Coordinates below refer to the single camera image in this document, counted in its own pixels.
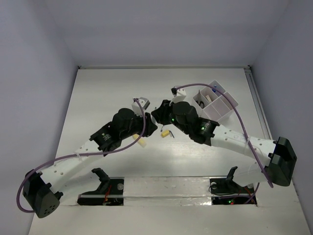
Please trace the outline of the yellow white glue stick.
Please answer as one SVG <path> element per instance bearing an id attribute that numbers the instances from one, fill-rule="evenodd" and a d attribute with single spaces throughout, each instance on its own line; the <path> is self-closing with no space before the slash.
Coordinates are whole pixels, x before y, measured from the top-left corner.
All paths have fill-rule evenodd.
<path id="1" fill-rule="evenodd" d="M 146 141 L 138 134 L 133 135 L 133 140 L 136 141 L 136 143 L 138 143 L 142 148 L 144 148 L 147 145 Z"/>

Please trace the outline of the yellow binder clip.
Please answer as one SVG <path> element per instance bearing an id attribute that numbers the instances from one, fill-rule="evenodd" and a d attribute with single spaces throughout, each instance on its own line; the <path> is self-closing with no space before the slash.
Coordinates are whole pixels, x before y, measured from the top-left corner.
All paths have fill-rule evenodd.
<path id="1" fill-rule="evenodd" d="M 171 131 L 170 130 L 164 130 L 161 132 L 161 137 L 164 138 L 166 136 L 171 135 Z"/>

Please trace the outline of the black handled scissors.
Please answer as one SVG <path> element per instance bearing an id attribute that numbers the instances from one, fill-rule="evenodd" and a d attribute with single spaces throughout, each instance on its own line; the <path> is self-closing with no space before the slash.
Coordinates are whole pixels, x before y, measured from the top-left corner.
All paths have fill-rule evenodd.
<path id="1" fill-rule="evenodd" d="M 200 90 L 198 91 L 197 95 L 197 104 L 200 106 L 200 108 L 204 108 L 204 102 L 202 101 Z"/>

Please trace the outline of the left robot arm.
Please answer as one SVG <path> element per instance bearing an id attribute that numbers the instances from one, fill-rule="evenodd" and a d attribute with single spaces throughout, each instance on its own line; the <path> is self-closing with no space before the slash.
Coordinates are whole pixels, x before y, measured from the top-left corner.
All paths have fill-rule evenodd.
<path id="1" fill-rule="evenodd" d="M 79 171 L 108 154 L 124 151 L 157 130 L 154 117 L 143 108 L 122 108 L 110 122 L 93 133 L 80 149 L 70 155 L 48 161 L 26 173 L 18 189 L 16 202 L 20 210 L 23 196 L 30 212 L 38 218 L 52 214 L 64 195 L 62 187 Z"/>

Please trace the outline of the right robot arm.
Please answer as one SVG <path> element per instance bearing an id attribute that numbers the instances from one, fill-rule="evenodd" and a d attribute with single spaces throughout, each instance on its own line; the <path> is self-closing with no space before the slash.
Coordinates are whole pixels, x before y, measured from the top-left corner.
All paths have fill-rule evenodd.
<path id="1" fill-rule="evenodd" d="M 196 143 L 228 149 L 256 160 L 249 167 L 231 168 L 230 177 L 225 180 L 225 186 L 231 192 L 263 181 L 283 187 L 291 184 L 297 156 L 291 142 L 284 137 L 276 141 L 246 137 L 198 116 L 196 108 L 185 101 L 172 104 L 164 100 L 152 111 L 152 116 L 159 124 L 174 125 Z"/>

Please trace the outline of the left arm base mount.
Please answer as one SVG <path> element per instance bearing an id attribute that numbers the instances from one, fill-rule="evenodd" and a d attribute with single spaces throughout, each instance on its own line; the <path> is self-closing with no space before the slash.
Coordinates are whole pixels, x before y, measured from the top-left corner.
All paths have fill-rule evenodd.
<path id="1" fill-rule="evenodd" d="M 124 178 L 110 178 L 103 169 L 94 168 L 92 173 L 99 178 L 100 185 L 94 191 L 78 196 L 80 206 L 123 206 Z"/>

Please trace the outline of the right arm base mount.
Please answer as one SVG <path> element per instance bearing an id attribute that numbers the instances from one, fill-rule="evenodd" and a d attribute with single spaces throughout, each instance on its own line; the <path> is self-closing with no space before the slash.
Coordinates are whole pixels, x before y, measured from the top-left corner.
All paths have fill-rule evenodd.
<path id="1" fill-rule="evenodd" d="M 208 188 L 212 205 L 257 205 L 254 187 L 242 187 L 233 181 L 237 166 L 232 167 L 226 177 L 211 178 Z"/>

